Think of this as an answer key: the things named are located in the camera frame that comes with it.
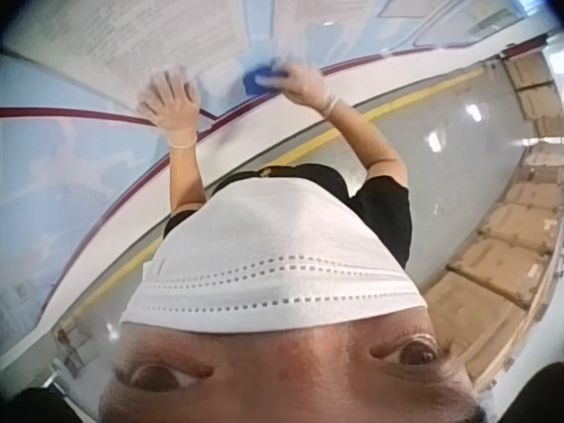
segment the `wrist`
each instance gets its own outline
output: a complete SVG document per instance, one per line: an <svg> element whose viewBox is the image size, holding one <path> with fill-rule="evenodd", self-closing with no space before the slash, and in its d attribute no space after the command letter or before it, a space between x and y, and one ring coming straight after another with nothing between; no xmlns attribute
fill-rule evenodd
<svg viewBox="0 0 564 423"><path fill-rule="evenodd" d="M167 130L167 141L170 148L190 148L196 144L197 133L191 128L186 130Z"/></svg>
<svg viewBox="0 0 564 423"><path fill-rule="evenodd" d="M317 113L323 116L325 119L329 118L333 108L337 105L339 98L334 93L325 94L323 101L320 101L316 107L312 107Z"/></svg>

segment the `cardboard box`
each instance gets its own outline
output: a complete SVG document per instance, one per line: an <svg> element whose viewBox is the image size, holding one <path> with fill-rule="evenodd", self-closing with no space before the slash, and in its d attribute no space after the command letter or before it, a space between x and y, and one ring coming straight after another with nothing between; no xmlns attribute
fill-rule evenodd
<svg viewBox="0 0 564 423"><path fill-rule="evenodd" d="M537 132L537 136L541 138L564 137L564 116L541 117L540 119L535 120L535 131Z"/></svg>
<svg viewBox="0 0 564 423"><path fill-rule="evenodd" d="M517 89L543 84L553 79L542 53L509 59L505 64L509 78Z"/></svg>
<svg viewBox="0 0 564 423"><path fill-rule="evenodd" d="M562 100L554 84L518 91L517 98L527 120L562 115Z"/></svg>
<svg viewBox="0 0 564 423"><path fill-rule="evenodd" d="M559 153L532 152L525 157L524 164L527 166L564 166L564 156Z"/></svg>
<svg viewBox="0 0 564 423"><path fill-rule="evenodd" d="M482 236L456 255L449 269L528 309L548 258L536 251Z"/></svg>
<svg viewBox="0 0 564 423"><path fill-rule="evenodd" d="M518 182L509 188L503 201L556 210L562 205L562 187L556 183Z"/></svg>
<svg viewBox="0 0 564 423"><path fill-rule="evenodd" d="M552 254L559 228L559 212L519 204L498 204L487 216L479 233Z"/></svg>
<svg viewBox="0 0 564 423"><path fill-rule="evenodd" d="M453 272L425 299L439 342L451 342L472 380L511 343L525 318L515 304Z"/></svg>
<svg viewBox="0 0 564 423"><path fill-rule="evenodd" d="M524 164L519 168L516 179L523 182L560 184L564 182L564 172L561 167Z"/></svg>

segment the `hand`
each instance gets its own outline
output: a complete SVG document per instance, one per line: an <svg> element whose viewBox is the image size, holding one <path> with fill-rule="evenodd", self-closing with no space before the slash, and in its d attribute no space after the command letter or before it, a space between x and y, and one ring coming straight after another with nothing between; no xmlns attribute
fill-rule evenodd
<svg viewBox="0 0 564 423"><path fill-rule="evenodd" d="M293 103L308 106L322 113L327 107L328 91L323 75L313 67L298 63L275 63L275 71L284 71L287 77L256 77L256 83L277 88Z"/></svg>
<svg viewBox="0 0 564 423"><path fill-rule="evenodd" d="M196 143L199 99L196 86L186 82L183 68L153 76L138 100L138 113L163 129L171 146L188 148Z"/></svg>

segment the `face mask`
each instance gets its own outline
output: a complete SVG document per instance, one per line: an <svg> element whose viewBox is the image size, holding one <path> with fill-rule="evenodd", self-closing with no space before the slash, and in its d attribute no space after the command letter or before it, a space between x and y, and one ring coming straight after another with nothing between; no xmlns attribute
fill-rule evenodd
<svg viewBox="0 0 564 423"><path fill-rule="evenodd" d="M378 237L335 197L308 181L257 179L226 187L170 233L122 322L262 332L425 306Z"/></svg>

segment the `notice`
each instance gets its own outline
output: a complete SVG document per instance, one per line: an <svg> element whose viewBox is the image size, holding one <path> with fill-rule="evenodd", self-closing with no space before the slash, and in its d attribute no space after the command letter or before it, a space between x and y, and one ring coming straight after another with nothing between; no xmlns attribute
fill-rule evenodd
<svg viewBox="0 0 564 423"><path fill-rule="evenodd" d="M308 48L306 35L311 26L342 28L327 56L341 46L349 49L360 38L374 7L375 0L277 0L274 38L278 54L304 58Z"/></svg>
<svg viewBox="0 0 564 423"><path fill-rule="evenodd" d="M195 77L249 42L242 0L37 0L4 46L133 108L155 72Z"/></svg>

